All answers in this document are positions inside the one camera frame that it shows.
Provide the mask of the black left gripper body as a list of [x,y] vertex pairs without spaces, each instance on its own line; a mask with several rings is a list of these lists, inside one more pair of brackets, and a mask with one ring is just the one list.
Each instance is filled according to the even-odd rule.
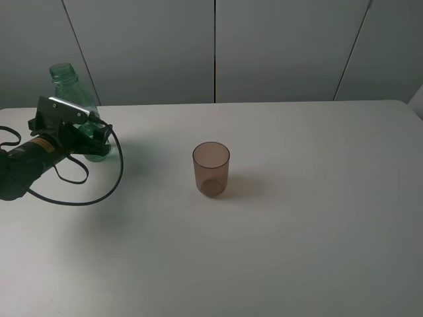
[[28,121],[28,128],[33,139],[31,143],[41,146],[48,154],[71,152],[71,127],[61,119],[37,113]]

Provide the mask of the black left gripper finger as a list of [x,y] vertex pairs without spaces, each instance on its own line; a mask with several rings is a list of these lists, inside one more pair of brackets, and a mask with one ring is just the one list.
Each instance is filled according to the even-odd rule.
[[84,124],[81,126],[81,132],[87,137],[98,142],[108,142],[110,137],[110,129],[98,124]]
[[67,137],[68,154],[106,156],[109,153],[108,142],[94,141],[79,130],[68,131]]

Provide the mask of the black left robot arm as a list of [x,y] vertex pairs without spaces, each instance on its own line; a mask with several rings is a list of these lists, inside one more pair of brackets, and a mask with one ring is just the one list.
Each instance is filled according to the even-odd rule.
[[33,138],[26,143],[3,142],[1,146],[1,199],[12,201],[32,193],[31,185],[50,169],[67,159],[89,175],[88,168],[72,157],[77,155],[105,155],[110,149],[108,137],[112,126],[93,114],[59,117],[57,114],[36,113],[28,121]]

